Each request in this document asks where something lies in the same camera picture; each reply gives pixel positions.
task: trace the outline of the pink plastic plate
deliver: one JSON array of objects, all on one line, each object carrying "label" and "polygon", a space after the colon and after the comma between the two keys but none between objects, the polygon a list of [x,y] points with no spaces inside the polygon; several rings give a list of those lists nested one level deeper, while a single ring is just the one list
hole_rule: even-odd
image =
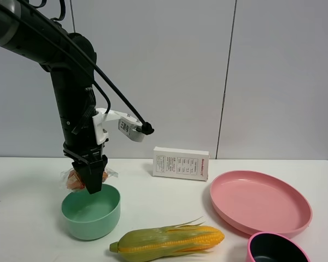
[{"label": "pink plastic plate", "polygon": [[312,210],[305,197],[287,183],[254,171],[230,171],[210,188],[217,213],[249,235],[270,231],[294,237],[310,224]]}]

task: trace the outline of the corn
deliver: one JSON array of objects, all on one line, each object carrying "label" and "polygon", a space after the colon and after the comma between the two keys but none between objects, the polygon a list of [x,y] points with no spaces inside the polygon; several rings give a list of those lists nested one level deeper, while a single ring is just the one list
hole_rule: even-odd
[{"label": "corn", "polygon": [[219,244],[225,236],[213,227],[192,222],[163,228],[140,229],[125,234],[109,246],[128,262],[146,262],[161,257],[205,254],[205,249]]}]

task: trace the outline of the green bowl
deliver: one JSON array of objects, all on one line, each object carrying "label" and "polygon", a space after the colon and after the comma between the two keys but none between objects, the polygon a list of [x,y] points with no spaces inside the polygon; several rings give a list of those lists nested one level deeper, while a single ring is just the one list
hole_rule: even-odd
[{"label": "green bowl", "polygon": [[94,240],[106,236],[120,218],[120,193],[108,184],[90,195],[87,190],[71,193],[62,202],[68,231],[76,238]]}]

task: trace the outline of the white table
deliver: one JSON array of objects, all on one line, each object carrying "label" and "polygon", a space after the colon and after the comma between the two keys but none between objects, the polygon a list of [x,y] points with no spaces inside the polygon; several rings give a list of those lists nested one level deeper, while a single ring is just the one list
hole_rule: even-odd
[{"label": "white table", "polygon": [[60,205],[68,192],[59,189],[60,172],[71,167],[67,158],[0,158],[0,262],[112,262],[122,261],[107,251],[126,232],[187,222],[203,216],[221,229],[225,240],[212,254],[165,261],[244,262],[247,238],[216,215],[209,185],[229,170],[256,170],[284,180],[298,189],[313,208],[313,220],[294,240],[312,262],[328,262],[328,161],[323,160],[211,160],[209,180],[188,181],[152,177],[152,160],[110,159],[119,172],[107,183],[121,193],[118,226],[96,241],[68,236]]}]

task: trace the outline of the white box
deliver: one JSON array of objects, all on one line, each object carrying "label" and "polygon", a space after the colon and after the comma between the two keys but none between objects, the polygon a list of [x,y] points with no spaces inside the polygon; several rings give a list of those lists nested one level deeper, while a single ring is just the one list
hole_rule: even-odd
[{"label": "white box", "polygon": [[208,180],[209,152],[155,147],[153,176]]}]

